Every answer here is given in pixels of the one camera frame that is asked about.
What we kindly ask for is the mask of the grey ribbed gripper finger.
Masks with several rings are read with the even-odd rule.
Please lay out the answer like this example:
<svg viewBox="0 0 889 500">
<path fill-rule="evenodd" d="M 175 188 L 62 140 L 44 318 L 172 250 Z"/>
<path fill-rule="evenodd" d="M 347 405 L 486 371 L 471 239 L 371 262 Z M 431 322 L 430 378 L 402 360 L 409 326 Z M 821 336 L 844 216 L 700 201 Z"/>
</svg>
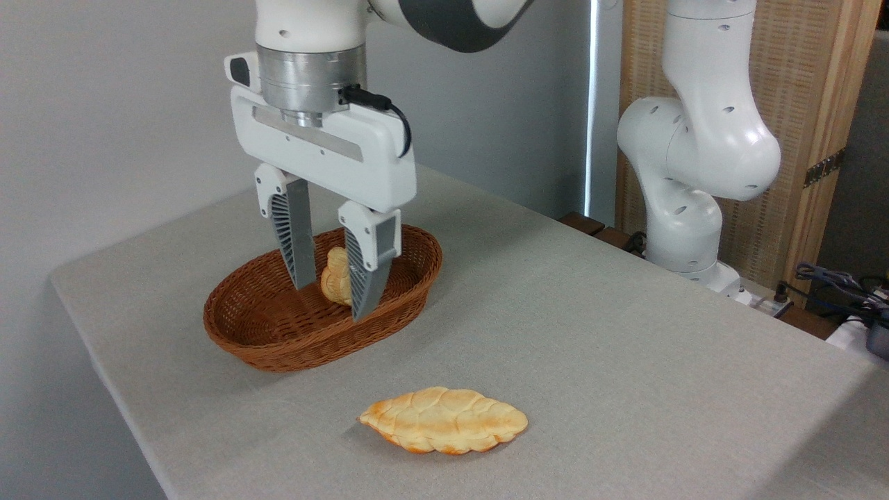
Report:
<svg viewBox="0 0 889 500">
<path fill-rule="evenodd" d="M 338 215 L 345 228 L 352 317 L 358 323 L 380 303 L 392 262 L 402 253 L 402 215 L 400 209 L 375 212 L 355 201 L 343 203 Z"/>
<path fill-rule="evenodd" d="M 254 178 L 260 212 L 271 221 L 292 284 L 308 287 L 317 280 L 308 183 L 266 162 Z"/>
</svg>

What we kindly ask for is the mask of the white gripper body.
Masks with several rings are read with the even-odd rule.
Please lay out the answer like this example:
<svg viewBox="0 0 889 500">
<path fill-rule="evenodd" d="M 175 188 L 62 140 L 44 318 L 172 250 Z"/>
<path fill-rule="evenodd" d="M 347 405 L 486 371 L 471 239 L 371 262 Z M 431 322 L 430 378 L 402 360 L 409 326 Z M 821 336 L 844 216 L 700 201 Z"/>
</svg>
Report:
<svg viewBox="0 0 889 500">
<path fill-rule="evenodd" d="M 248 155 L 379 212 L 406 205 L 417 193 L 412 153 L 401 120 L 352 105 L 324 118 L 321 128 L 285 122 L 280 110 L 235 85 L 236 136 Z"/>
</svg>

